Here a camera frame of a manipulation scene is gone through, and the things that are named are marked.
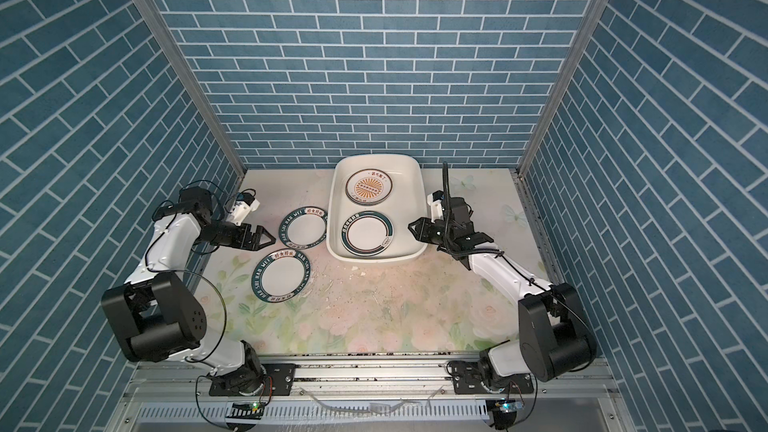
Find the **table surface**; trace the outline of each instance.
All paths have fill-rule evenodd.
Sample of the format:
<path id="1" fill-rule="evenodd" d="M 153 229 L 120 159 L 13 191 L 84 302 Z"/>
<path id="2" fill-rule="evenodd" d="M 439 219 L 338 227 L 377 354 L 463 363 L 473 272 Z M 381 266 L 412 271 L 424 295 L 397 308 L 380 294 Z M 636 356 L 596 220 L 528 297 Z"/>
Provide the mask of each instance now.
<path id="1" fill-rule="evenodd" d="M 254 188 L 261 206 L 245 222 L 277 236 L 283 218 L 302 206 L 328 210 L 333 170 L 248 171 L 241 190 Z M 442 189 L 442 171 L 423 169 L 427 193 Z M 539 277 L 544 265 L 512 177 L 506 168 L 451 169 L 451 195 L 475 210 L 475 230 L 494 238 L 507 256 Z M 480 350 L 518 335 L 517 305 L 436 246 L 415 261 L 388 268 L 334 259 L 326 244 L 302 251 L 310 282 L 278 304 L 252 291 L 256 264 L 284 248 L 258 252 L 221 248 L 204 276 L 226 302 L 226 335 L 251 343 L 260 354 L 332 354 Z M 201 282 L 195 293 L 212 327 L 222 326 L 218 297 Z"/>

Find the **white basin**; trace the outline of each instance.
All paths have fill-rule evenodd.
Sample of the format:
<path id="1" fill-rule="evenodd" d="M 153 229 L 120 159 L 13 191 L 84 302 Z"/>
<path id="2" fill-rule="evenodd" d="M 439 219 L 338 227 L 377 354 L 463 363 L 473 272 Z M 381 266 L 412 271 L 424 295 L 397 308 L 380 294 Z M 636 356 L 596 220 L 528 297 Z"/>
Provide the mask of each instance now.
<path id="1" fill-rule="evenodd" d="M 389 196 L 375 206 L 360 206 L 346 195 L 346 183 L 364 168 L 377 168 L 392 179 Z M 341 240 L 344 222 L 354 214 L 373 210 L 387 216 L 392 223 L 392 242 L 377 255 L 361 257 L 349 252 Z M 417 258 L 427 248 L 408 230 L 408 224 L 428 216 L 422 170 L 418 162 L 400 154 L 370 154 L 352 156 L 339 161 L 333 173 L 331 197 L 328 205 L 328 237 L 326 246 L 331 255 L 341 261 L 355 264 L 402 264 Z"/>

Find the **blue brick wallpaper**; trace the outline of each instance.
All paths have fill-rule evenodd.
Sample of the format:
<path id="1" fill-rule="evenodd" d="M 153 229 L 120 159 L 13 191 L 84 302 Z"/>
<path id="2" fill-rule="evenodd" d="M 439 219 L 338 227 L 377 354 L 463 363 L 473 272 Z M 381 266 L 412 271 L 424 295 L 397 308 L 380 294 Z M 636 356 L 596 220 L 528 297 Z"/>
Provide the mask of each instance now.
<path id="1" fill-rule="evenodd" d="M 610 0 L 526 178 L 639 430 L 768 430 L 768 0 Z"/>
<path id="2" fill-rule="evenodd" d="M 0 0 L 0 430 L 102 430 L 134 367 L 99 307 L 152 209 L 236 177 L 130 0 Z"/>
<path id="3" fill-rule="evenodd" d="M 155 0 L 249 168 L 515 166 L 589 0 Z"/>

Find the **ceramic plate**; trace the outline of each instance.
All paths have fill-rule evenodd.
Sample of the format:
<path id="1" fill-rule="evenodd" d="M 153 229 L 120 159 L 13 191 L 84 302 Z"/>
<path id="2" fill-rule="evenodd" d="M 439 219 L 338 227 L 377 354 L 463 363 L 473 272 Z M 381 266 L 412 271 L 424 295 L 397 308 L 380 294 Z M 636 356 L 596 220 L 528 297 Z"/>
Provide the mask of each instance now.
<path id="1" fill-rule="evenodd" d="M 288 214 L 277 231 L 287 247 L 303 250 L 325 240 L 327 222 L 328 212 L 320 207 L 302 207 Z"/>
<path id="2" fill-rule="evenodd" d="M 388 197 L 392 179 L 376 168 L 356 172 L 346 181 L 346 196 L 360 206 L 374 206 Z"/>
<path id="3" fill-rule="evenodd" d="M 376 255 L 392 242 L 392 223 L 379 212 L 358 212 L 341 227 L 341 242 L 352 254 Z"/>
<path id="4" fill-rule="evenodd" d="M 310 281 L 310 260 L 292 248 L 272 252 L 254 270 L 251 287 L 264 302 L 284 302 Z"/>

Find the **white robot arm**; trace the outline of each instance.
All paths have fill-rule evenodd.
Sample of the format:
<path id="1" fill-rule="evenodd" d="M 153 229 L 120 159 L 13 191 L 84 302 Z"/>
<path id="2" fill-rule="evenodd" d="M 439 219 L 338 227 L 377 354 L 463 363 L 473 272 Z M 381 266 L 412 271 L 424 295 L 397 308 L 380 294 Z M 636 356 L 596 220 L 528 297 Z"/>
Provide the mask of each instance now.
<path id="1" fill-rule="evenodd" d="M 245 216 L 259 202 L 238 195 L 224 220 L 212 219 L 211 194 L 184 188 L 176 204 L 158 207 L 154 234 L 136 269 L 121 286 L 107 290 L 101 307 L 128 360 L 178 360 L 208 370 L 214 388 L 228 394 L 253 394 L 264 385 L 256 352 L 207 327 L 205 312 L 178 273 L 186 270 L 194 245 L 208 243 L 259 250 L 275 243 L 263 227 L 254 232 Z M 149 314 L 151 307 L 156 312 Z"/>
<path id="2" fill-rule="evenodd" d="M 518 304 L 519 340 L 480 353 L 486 388 L 504 388 L 510 376 L 528 372 L 541 381 L 551 380 L 594 360 L 597 341 L 576 290 L 536 277 L 507 258 L 492 238 L 476 232 L 472 208 L 463 198 L 450 196 L 447 164 L 443 165 L 443 187 L 445 191 L 427 196 L 432 219 L 422 217 L 408 224 L 411 234 L 420 242 L 437 245 Z"/>

